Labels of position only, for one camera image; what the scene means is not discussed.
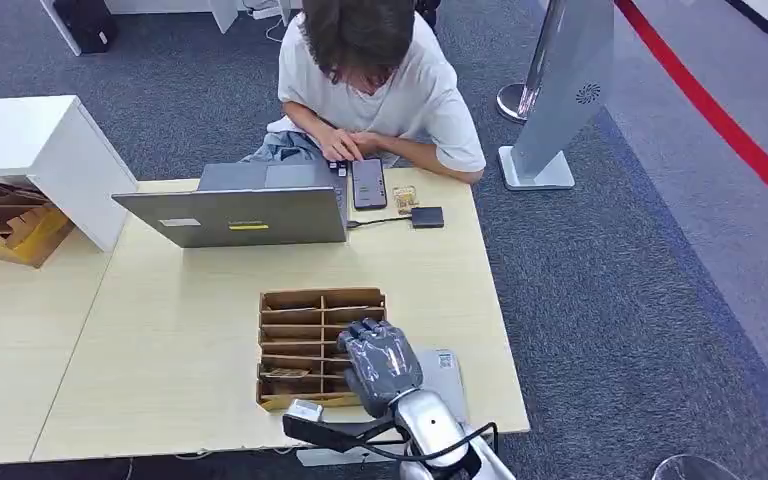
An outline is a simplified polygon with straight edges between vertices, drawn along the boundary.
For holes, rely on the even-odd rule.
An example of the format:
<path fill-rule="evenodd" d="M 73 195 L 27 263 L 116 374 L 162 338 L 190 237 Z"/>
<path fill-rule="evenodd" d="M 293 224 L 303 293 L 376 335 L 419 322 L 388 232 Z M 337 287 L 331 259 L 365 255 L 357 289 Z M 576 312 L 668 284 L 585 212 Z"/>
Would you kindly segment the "person's left hand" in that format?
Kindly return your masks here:
<path fill-rule="evenodd" d="M 349 137 L 358 147 L 363 158 L 370 158 L 375 154 L 384 152 L 383 137 L 374 132 L 350 132 Z"/>

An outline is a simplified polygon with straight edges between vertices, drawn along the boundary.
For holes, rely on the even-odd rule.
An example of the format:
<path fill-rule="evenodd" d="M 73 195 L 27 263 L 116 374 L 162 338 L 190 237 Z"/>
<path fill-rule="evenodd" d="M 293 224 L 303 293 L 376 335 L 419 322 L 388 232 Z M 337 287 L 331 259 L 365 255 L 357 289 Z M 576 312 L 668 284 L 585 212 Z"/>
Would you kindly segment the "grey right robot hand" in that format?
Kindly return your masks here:
<path fill-rule="evenodd" d="M 363 318 L 349 324 L 337 338 L 348 355 L 344 378 L 373 418 L 388 414 L 391 404 L 423 383 L 419 360 L 404 332 L 385 320 Z"/>

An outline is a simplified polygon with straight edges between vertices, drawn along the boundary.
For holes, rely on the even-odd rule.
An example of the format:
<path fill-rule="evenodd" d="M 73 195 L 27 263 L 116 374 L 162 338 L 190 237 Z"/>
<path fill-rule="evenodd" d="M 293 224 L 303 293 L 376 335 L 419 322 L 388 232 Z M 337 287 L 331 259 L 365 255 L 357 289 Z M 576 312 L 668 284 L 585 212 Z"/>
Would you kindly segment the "person's right hand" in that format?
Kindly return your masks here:
<path fill-rule="evenodd" d="M 357 143 L 344 130 L 325 126 L 321 131 L 314 133 L 314 138 L 328 161 L 361 161 L 364 159 Z"/>

